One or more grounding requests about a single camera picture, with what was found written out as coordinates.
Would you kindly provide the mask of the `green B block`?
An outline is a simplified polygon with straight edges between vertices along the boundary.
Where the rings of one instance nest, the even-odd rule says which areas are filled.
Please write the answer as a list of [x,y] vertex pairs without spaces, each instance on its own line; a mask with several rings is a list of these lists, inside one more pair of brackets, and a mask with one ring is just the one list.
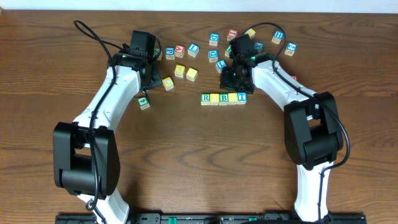
[[229,98],[227,93],[220,93],[220,100],[219,100],[219,105],[220,106],[226,106],[229,104]]

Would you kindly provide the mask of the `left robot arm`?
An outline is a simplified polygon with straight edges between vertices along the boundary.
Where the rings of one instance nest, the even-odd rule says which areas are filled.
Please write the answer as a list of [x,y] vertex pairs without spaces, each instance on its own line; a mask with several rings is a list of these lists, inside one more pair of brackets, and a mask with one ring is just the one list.
[[129,205],[117,189],[121,165],[115,132],[130,101],[161,84],[157,43],[154,35],[135,30],[131,43],[108,60],[104,82],[90,104],[53,131],[55,185],[84,201],[97,223],[127,222]]

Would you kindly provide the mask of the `blue T block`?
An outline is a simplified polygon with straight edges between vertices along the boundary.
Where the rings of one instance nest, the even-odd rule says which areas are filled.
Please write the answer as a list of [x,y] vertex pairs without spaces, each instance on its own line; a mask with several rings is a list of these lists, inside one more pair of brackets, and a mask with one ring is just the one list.
[[247,103],[248,96],[245,92],[238,92],[238,105],[245,105]]

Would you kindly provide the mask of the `yellow O block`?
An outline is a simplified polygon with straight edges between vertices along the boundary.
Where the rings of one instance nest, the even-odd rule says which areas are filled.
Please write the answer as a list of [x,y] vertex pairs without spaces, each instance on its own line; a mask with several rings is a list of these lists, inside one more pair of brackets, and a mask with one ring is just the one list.
[[219,105],[220,103],[220,94],[219,93],[211,93],[210,94],[210,105]]
[[238,104],[238,94],[237,93],[228,93],[228,104],[229,105]]

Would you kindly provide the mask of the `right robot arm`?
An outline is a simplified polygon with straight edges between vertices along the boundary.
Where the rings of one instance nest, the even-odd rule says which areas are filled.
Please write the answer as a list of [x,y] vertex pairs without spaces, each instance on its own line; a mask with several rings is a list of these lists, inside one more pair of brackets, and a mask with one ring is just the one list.
[[284,141],[297,165],[295,213],[304,222],[320,222],[328,215],[328,176],[336,165],[346,131],[329,92],[305,88],[271,54],[259,53],[248,34],[230,41],[231,67],[222,69],[220,87],[238,93],[263,90],[284,112]]

